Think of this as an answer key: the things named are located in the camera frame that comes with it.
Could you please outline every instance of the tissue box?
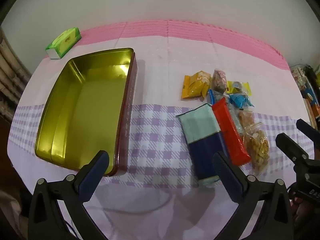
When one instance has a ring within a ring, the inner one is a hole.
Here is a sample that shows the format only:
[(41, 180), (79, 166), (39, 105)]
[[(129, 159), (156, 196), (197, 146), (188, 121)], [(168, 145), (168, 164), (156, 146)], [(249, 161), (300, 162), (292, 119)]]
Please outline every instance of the tissue box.
[(80, 39), (77, 27), (65, 30), (45, 48), (45, 51), (52, 59), (62, 58)]

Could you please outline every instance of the cable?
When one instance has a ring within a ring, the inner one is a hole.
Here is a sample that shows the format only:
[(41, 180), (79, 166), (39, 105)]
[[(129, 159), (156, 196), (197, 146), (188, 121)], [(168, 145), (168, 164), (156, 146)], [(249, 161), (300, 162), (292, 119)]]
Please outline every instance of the cable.
[(303, 65), (303, 66), (305, 66), (306, 64), (296, 64), (296, 65), (293, 65), (293, 66), (290, 66), (290, 67), (295, 67), (295, 66), (298, 66), (298, 65)]
[(74, 228), (73, 228), (67, 221), (65, 221), (65, 223), (66, 223), (67, 226), (71, 229), (71, 231), (75, 234), (76, 238), (77, 238), (77, 239), (80, 239), (80, 238), (78, 237), (76, 231), (74, 230)]

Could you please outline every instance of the small yellow package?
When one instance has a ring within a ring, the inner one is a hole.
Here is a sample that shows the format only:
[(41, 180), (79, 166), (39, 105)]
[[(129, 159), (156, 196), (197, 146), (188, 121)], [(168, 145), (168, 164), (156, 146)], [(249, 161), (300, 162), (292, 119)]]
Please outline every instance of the small yellow package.
[(227, 94), (246, 93), (251, 96), (249, 83), (241, 83), (238, 81), (227, 81)]
[(181, 98), (203, 96), (205, 98), (210, 87), (209, 73), (199, 71), (193, 76), (184, 76)]

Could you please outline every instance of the snack package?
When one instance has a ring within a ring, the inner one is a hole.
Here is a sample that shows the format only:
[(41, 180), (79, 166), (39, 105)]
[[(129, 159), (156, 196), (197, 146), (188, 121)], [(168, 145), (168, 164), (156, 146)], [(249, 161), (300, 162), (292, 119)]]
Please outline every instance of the snack package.
[(253, 112), (246, 110), (239, 110), (238, 117), (243, 128), (254, 124)]
[(302, 68), (300, 68), (300, 67), (296, 68), (295, 70), (293, 70), (291, 72), (291, 74), (292, 74), (299, 90), (303, 90), (304, 86), (306, 84), (307, 78), (304, 75)]
[(251, 96), (249, 83), (241, 83), (238, 81), (227, 81), (227, 94), (245, 93)]
[(246, 94), (231, 94), (230, 102), (237, 108), (244, 108), (246, 106), (253, 106), (249, 97)]
[(227, 89), (226, 73), (224, 73), (222, 70), (215, 69), (212, 76), (211, 88), (212, 90), (223, 94)]
[(267, 166), (269, 160), (269, 142), (263, 126), (260, 122), (244, 128), (244, 146), (257, 174)]
[(227, 95), (223, 95), (217, 91), (212, 91), (213, 93), (213, 96), (214, 96), (214, 101), (215, 102), (218, 102), (220, 101), (221, 99), (225, 98), (226, 99), (226, 103), (227, 103), (227, 107), (229, 109), (229, 112), (230, 112), (230, 115), (231, 115), (231, 118), (233, 120), (233, 122), (235, 123), (235, 126), (236, 126), (236, 129), (237, 129), (237, 132), (242, 135), (243, 133), (243, 128), (240, 124), (240, 121), (238, 119), (238, 116), (237, 116), (237, 113), (236, 113), (236, 110), (234, 108), (234, 106), (229, 102), (229, 96)]
[(212, 105), (212, 110), (222, 131), (232, 164), (241, 166), (248, 163), (250, 156), (244, 149), (240, 135), (236, 131), (236, 126), (229, 113), (226, 99), (223, 98)]
[(205, 98), (210, 87), (211, 76), (209, 73), (199, 71), (193, 76), (184, 76), (181, 98), (203, 96)]

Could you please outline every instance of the white wall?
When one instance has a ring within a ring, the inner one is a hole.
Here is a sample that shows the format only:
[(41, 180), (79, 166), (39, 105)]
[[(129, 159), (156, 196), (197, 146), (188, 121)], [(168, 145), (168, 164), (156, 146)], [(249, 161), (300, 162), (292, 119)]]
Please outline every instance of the white wall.
[(320, 59), (320, 23), (305, 0), (17, 0), (2, 24), (33, 72), (63, 30), (145, 19), (215, 24), (261, 39), (289, 65)]

